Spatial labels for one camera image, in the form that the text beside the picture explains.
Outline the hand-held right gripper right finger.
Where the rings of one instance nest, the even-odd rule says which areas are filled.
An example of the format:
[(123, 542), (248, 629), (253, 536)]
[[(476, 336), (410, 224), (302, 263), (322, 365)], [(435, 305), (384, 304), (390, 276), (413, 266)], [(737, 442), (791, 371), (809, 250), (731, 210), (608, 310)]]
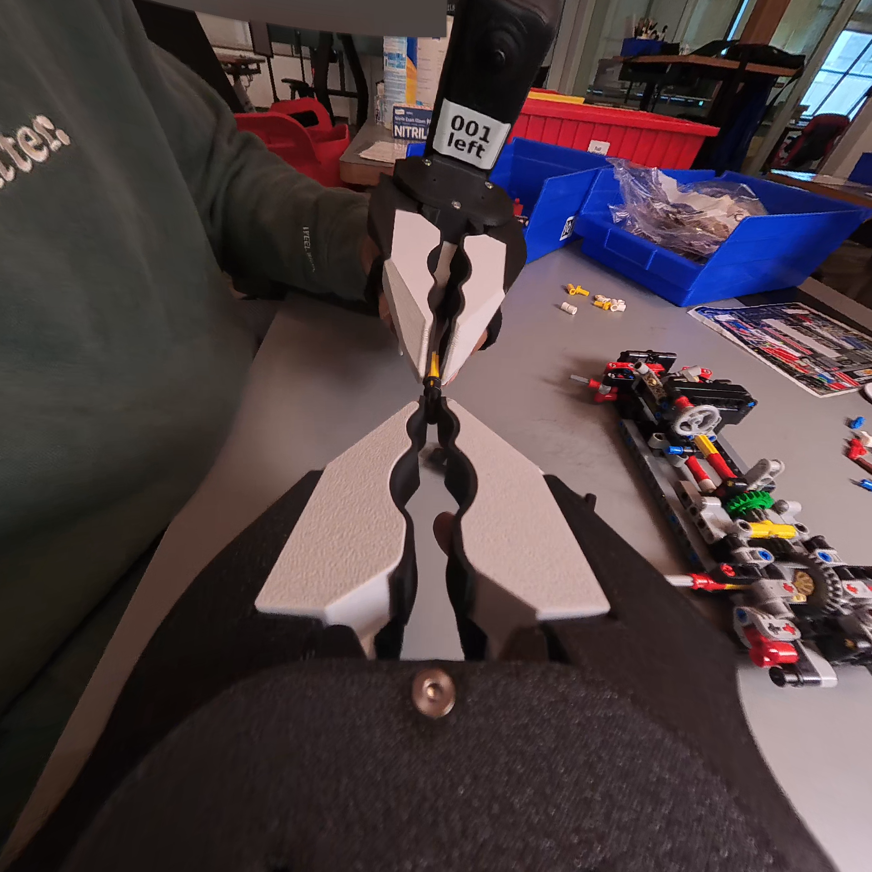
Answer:
[(604, 616), (609, 601), (537, 465), (454, 400), (441, 401), (445, 485), (457, 504), (446, 588), (467, 659), (520, 629)]

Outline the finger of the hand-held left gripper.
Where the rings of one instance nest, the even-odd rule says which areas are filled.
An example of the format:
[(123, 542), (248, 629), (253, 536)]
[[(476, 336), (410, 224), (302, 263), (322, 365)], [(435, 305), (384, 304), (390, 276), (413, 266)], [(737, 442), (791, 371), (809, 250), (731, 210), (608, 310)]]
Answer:
[(429, 259), (441, 250), (441, 232), (423, 214), (395, 212), (391, 252), (384, 264), (385, 294), (398, 343), (420, 382), (429, 371), (435, 336), (430, 293), (437, 282)]
[(440, 339), (440, 380), (446, 386), (475, 352), (505, 298), (506, 244), (491, 235), (467, 235), (460, 274), (448, 292), (448, 319)]

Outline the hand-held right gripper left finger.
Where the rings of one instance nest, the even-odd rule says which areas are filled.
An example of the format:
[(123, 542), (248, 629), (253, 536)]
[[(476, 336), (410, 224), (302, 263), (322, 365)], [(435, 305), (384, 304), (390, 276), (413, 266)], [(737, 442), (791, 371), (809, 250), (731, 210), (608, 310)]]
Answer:
[(351, 628), (378, 659), (398, 659), (418, 570), (406, 506), (420, 486), (423, 399), (337, 456), (321, 472), (256, 597), (264, 614)]

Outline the black curved lego panel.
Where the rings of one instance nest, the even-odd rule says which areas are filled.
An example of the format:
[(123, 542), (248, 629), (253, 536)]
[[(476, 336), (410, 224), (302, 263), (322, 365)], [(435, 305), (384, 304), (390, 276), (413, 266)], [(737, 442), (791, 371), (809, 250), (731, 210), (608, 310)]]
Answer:
[(453, 423), (444, 396), (431, 396), (424, 402), (425, 423), (418, 452), (420, 466), (445, 474), (449, 464)]

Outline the lego car chassis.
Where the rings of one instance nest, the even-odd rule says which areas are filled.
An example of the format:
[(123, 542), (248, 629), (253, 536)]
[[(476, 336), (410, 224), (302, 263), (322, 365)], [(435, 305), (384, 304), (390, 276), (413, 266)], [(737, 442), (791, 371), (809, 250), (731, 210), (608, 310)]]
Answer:
[(733, 632), (778, 687), (830, 688), (835, 667), (871, 668), (870, 567), (845, 562), (776, 495), (777, 459), (742, 466), (721, 434), (757, 405), (671, 352), (623, 351), (570, 379), (611, 404), (622, 442), (686, 556), (675, 587), (728, 595)]

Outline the person's left forearm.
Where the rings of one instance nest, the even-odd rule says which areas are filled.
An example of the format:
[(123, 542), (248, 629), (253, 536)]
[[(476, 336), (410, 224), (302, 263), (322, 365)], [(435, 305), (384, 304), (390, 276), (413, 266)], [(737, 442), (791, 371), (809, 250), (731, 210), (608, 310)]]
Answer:
[(233, 275), (294, 286), (355, 308), (367, 298), (361, 244), (368, 201), (326, 188), (241, 131), (226, 104), (199, 89), (188, 124), (188, 185), (217, 256)]

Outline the clear bag of lego parts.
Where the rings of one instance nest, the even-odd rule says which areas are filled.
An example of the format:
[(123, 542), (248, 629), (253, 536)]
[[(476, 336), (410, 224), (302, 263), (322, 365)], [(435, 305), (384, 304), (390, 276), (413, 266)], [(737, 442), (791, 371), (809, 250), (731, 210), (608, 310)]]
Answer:
[(707, 262), (747, 218), (768, 215), (744, 183), (681, 183), (659, 168), (614, 158), (609, 163), (623, 198), (609, 206), (613, 223), (695, 263)]

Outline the person's left hand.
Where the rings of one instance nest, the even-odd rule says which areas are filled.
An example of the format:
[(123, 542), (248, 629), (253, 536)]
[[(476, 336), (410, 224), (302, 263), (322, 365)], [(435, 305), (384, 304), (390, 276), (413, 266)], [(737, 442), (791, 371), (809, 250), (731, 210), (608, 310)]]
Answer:
[(360, 257), (363, 268), (367, 273), (367, 298), (374, 301), (379, 319), (387, 327), (392, 336), (397, 339), (398, 333), (384, 290), (384, 254), (379, 245), (369, 235), (365, 236), (361, 244)]

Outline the blue white glove box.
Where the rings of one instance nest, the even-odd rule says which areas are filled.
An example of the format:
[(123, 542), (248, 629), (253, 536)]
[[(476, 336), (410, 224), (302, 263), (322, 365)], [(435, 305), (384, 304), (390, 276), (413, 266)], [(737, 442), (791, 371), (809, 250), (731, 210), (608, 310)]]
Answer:
[(418, 104), (394, 104), (391, 108), (391, 136), (407, 142), (426, 142), (433, 110)]

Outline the blue plastic bin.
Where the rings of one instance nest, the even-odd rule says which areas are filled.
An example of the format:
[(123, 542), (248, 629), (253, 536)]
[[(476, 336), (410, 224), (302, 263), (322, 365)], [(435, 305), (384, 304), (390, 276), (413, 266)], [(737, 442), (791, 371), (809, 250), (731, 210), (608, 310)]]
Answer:
[(489, 180), (520, 203), (527, 263), (571, 241), (596, 175), (611, 168), (603, 156), (531, 139), (514, 138), (503, 147)]
[(680, 307), (797, 286), (861, 224), (870, 219), (870, 198), (860, 205), (782, 183), (713, 170), (666, 170), (676, 193), (713, 182), (724, 191), (744, 187), (762, 214), (742, 218), (708, 255), (685, 255), (616, 221), (624, 194), (617, 160), (600, 170), (575, 218), (583, 254)]

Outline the pile of yellow white pieces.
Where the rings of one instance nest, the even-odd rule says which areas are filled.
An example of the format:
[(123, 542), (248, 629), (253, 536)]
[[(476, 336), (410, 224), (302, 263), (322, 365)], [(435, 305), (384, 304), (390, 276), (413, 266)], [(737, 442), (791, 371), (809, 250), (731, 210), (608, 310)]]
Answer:
[(591, 304), (602, 311), (625, 312), (626, 301), (621, 298), (607, 297), (603, 294), (593, 294), (591, 291), (583, 288), (581, 285), (568, 282), (563, 286), (564, 291), (570, 297), (585, 297), (590, 300)]

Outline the red storage tote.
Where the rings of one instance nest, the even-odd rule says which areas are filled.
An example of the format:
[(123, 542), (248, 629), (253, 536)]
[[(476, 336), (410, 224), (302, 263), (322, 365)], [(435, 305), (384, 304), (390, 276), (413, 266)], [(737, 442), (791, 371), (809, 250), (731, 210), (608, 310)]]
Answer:
[(660, 169), (690, 169), (716, 126), (531, 89), (508, 140), (528, 139)]

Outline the dark background desk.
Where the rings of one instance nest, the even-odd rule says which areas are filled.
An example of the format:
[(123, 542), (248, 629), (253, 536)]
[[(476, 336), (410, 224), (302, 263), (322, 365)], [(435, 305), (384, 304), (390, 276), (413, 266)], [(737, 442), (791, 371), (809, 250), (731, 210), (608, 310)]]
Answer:
[(739, 172), (772, 105), (773, 90), (779, 82), (799, 79), (805, 64), (804, 54), (773, 45), (721, 39), (679, 53), (676, 43), (663, 43), (601, 59), (588, 92), (602, 96), (623, 90), (624, 103), (635, 101), (648, 113), (671, 97), (682, 108), (702, 105), (703, 114), (678, 115), (718, 129), (700, 148), (692, 168)]

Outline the colourful sticker sheet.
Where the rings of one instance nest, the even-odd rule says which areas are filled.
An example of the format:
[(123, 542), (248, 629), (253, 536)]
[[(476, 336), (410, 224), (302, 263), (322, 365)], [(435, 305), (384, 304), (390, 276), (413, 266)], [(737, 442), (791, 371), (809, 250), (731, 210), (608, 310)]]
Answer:
[(688, 314), (817, 398), (871, 384), (871, 339), (798, 302), (692, 307)]

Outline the red office chair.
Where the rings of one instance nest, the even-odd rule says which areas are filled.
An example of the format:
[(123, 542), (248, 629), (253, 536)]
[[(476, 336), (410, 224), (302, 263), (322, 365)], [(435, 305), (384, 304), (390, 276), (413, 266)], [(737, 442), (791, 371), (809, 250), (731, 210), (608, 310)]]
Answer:
[(780, 162), (781, 169), (801, 171), (821, 161), (845, 134), (851, 118), (841, 114), (819, 114), (812, 118), (791, 144)]

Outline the brown wooden table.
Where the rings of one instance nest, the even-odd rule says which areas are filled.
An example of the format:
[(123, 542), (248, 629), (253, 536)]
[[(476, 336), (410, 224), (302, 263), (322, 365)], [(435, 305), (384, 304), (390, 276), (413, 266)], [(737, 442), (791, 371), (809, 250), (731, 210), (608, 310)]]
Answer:
[(846, 202), (858, 208), (871, 209), (871, 187), (860, 182), (843, 180), (824, 173), (771, 170), (766, 180), (807, 190), (832, 200)]

